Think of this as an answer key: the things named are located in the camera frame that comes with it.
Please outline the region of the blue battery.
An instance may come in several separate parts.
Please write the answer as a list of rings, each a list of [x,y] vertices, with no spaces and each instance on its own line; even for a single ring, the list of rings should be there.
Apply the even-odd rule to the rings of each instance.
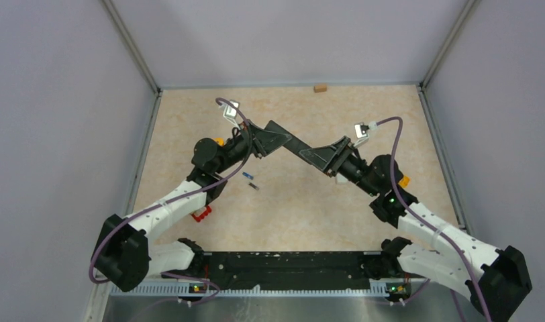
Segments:
[[[251,174],[248,174],[247,172],[243,172],[242,175],[248,178],[249,180],[254,180],[254,177]]]

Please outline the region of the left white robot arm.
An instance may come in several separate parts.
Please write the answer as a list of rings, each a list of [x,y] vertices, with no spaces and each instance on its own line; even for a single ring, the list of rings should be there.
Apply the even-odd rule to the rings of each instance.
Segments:
[[[177,188],[137,213],[105,220],[91,257],[92,282],[100,282],[94,274],[98,271],[105,282],[130,291],[146,277],[166,271],[180,270],[187,277],[200,274],[203,259],[195,254],[194,244],[183,239],[170,246],[154,242],[182,218],[219,197],[229,180],[220,176],[223,171],[235,164],[243,166],[251,155],[267,156],[292,139],[273,121],[264,129],[246,121],[237,132],[223,145],[211,138],[199,140],[193,150],[194,168]]]

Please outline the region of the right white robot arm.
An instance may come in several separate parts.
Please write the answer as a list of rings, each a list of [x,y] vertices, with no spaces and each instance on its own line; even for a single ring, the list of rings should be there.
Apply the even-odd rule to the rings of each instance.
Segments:
[[[487,244],[443,220],[399,184],[403,179],[390,154],[372,162],[359,157],[350,139],[318,148],[297,143],[293,153],[333,177],[341,176],[375,196],[373,213],[384,223],[426,242],[391,241],[381,258],[389,276],[403,272],[424,276],[468,299],[490,321],[508,321],[532,290],[525,256],[513,246]]]

